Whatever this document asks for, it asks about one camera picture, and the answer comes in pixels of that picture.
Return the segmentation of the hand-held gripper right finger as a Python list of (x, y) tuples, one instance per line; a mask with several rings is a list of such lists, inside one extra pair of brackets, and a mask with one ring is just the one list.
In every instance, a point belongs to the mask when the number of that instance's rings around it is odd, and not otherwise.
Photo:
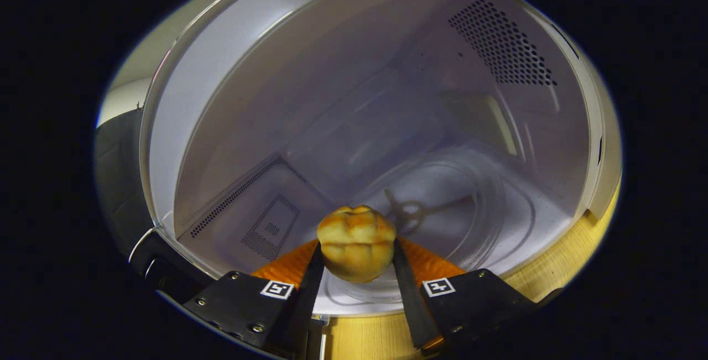
[(412, 343), (425, 357), (470, 357), (538, 307), (492, 271), (460, 271), (404, 237), (394, 241), (393, 265)]

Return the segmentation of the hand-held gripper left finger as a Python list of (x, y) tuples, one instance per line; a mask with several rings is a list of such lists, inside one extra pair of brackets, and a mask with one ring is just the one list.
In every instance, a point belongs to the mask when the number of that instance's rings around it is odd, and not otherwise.
[(253, 274), (230, 271), (184, 302), (198, 320), (278, 358), (304, 359), (324, 256), (311, 240)]

